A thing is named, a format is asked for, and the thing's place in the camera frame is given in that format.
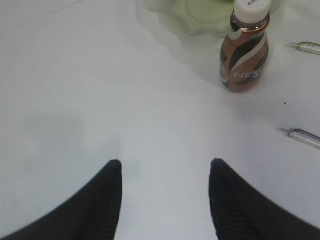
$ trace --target green plastic bag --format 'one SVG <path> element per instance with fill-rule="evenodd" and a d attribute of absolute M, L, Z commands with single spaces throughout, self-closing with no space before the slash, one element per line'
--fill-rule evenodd
<path fill-rule="evenodd" d="M 159 20 L 175 35 L 209 32 L 224 37 L 230 29 L 234 0 L 144 0 L 145 7 L 159 13 Z M 272 0 L 271 13 L 281 0 Z"/>

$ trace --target bottle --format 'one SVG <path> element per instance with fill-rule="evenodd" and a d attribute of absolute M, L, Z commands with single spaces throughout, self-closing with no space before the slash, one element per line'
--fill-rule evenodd
<path fill-rule="evenodd" d="M 271 0 L 235 0 L 231 30 L 220 51 L 220 80 L 231 92 L 251 89 L 261 78 L 268 58 L 266 29 Z"/>

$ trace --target white bottle cap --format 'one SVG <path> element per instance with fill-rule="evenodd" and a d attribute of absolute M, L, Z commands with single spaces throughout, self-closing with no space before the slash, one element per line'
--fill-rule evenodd
<path fill-rule="evenodd" d="M 267 16 L 270 6 L 271 0 L 235 0 L 234 13 L 241 22 L 253 24 Z"/>

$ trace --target white surface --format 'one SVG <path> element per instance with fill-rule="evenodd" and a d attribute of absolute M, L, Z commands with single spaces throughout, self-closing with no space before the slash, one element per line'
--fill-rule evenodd
<path fill-rule="evenodd" d="M 243 23 L 258 23 L 267 16 L 270 6 L 271 0 L 235 0 L 234 13 Z"/>
<path fill-rule="evenodd" d="M 62 9 L 72 3 L 0 1 L 0 236 L 113 158 L 123 164 L 116 240 L 216 239 L 214 157 L 320 227 L 320 152 L 276 132 L 320 135 L 320 57 L 285 46 L 319 42 L 319 1 L 287 1 L 273 15 L 269 65 L 243 94 L 217 84 L 221 40 L 176 38 L 141 0 Z"/>

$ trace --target bottle label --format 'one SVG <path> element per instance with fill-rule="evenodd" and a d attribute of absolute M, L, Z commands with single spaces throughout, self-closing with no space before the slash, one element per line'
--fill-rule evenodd
<path fill-rule="evenodd" d="M 231 31 L 220 51 L 220 80 L 232 92 L 252 88 L 260 79 L 269 46 L 265 32 L 251 36 Z"/>

